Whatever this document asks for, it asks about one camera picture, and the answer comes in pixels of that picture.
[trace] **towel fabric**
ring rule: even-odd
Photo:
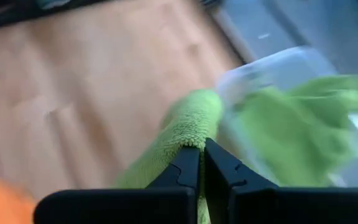
[[[286,186],[324,187],[355,156],[348,114],[358,112],[358,76],[317,78],[289,92],[263,88],[236,109],[259,156]]]
[[[203,190],[203,150],[205,139],[216,137],[222,112],[221,100],[213,91],[191,92],[171,107],[155,141],[117,179],[115,187],[145,188],[161,174],[182,146],[197,147],[201,151],[198,223],[207,224],[209,215]]]

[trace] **wooden floor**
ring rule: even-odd
[[[126,0],[0,29],[0,177],[37,199],[111,186],[235,57],[195,0]]]

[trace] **orange cloth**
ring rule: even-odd
[[[0,181],[0,224],[30,224],[34,208],[28,195]]]

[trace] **green cloth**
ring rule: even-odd
[[[162,129],[149,148],[116,181],[115,187],[141,189],[148,186],[168,166],[182,146],[194,146],[201,151],[200,169],[203,173],[202,153],[206,138],[215,138],[223,112],[221,100],[209,90],[197,90],[175,103]],[[204,196],[203,174],[200,180],[198,223],[209,223]]]
[[[288,92],[263,88],[236,108],[237,124],[286,186],[324,187],[356,154],[348,114],[358,112],[358,76],[317,78]]]

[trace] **clear plastic container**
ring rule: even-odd
[[[233,122],[233,106],[249,92],[265,86],[275,85],[286,91],[311,79],[328,75],[337,75],[337,71],[319,52],[309,47],[286,49],[228,71],[216,87],[226,107],[218,142],[238,158],[246,158],[259,174],[278,183],[245,136],[242,125]],[[349,115],[349,119],[358,135],[358,114]],[[358,155],[358,142],[355,142],[354,147]],[[358,157],[338,173],[330,174],[329,178],[338,187],[358,187]]]

